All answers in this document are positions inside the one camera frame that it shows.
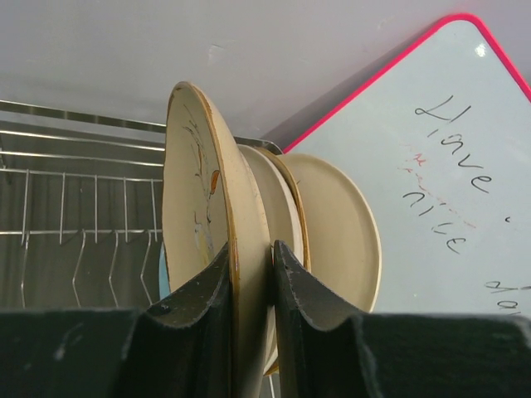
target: gray wall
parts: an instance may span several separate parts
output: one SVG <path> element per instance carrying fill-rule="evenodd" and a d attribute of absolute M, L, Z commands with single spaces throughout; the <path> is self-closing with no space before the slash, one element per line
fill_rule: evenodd
<path fill-rule="evenodd" d="M 452 12 L 531 78 L 526 0 L 25 0 L 0 12 L 0 97 L 163 122 L 192 80 L 235 135 L 283 143 Z"/>

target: dish rack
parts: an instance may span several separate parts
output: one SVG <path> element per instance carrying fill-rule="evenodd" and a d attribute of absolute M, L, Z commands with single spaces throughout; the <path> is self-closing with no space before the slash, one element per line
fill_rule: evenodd
<path fill-rule="evenodd" d="M 0 309 L 157 302 L 165 126 L 8 101 L 0 119 Z"/>

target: ceramic plate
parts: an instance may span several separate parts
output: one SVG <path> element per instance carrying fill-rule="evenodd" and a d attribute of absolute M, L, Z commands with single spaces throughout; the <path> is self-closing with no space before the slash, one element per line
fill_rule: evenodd
<path fill-rule="evenodd" d="M 291 171 L 287 166 L 282 162 L 280 157 L 275 156 L 273 153 L 269 152 L 267 149 L 258 148 L 258 151 L 262 153 L 266 158 L 269 159 L 275 168 L 279 171 L 280 175 L 284 178 L 285 183 L 290 189 L 291 196 L 294 199 L 295 206 L 297 207 L 297 214 L 299 215 L 300 229 L 302 231 L 302 245 L 303 245 L 303 259 L 302 263 L 304 268 L 311 272 L 311 254 L 309 252 L 309 239 L 308 239 L 308 227 L 306 225 L 306 216 L 304 213 L 304 206 L 302 199 L 300 197 L 299 188 L 297 187 L 297 181 Z"/>
<path fill-rule="evenodd" d="M 291 191 L 275 165 L 260 151 L 246 145 L 239 145 L 241 153 L 249 163 L 264 202 L 271 244 L 283 240 L 293 250 L 295 257 L 304 263 L 302 230 L 297 206 Z M 268 356 L 264 372 L 268 372 L 278 357 L 275 339 L 275 317 L 270 317 L 267 328 Z"/>
<path fill-rule="evenodd" d="M 312 275 L 337 295 L 371 311 L 381 274 L 380 239 L 362 193 L 316 157 L 280 155 L 297 180 L 309 235 Z"/>
<path fill-rule="evenodd" d="M 225 121 L 196 86 L 168 104 L 163 238 L 171 291 L 229 242 L 231 374 L 236 396 L 258 396 L 266 355 L 270 238 L 256 182 Z"/>

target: stack of plates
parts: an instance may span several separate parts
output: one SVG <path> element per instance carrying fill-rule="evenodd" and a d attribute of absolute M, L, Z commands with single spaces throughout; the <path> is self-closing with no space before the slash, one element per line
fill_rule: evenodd
<path fill-rule="evenodd" d="M 185 82 L 168 105 L 163 238 L 161 278 L 169 287 L 161 283 L 161 297 L 205 269 L 229 242 L 237 396 L 258 396 L 262 375 L 278 369 L 267 301 L 275 240 L 356 307 L 371 311 L 377 297 L 378 231 L 353 182 L 309 155 L 237 146 L 214 104 Z"/>

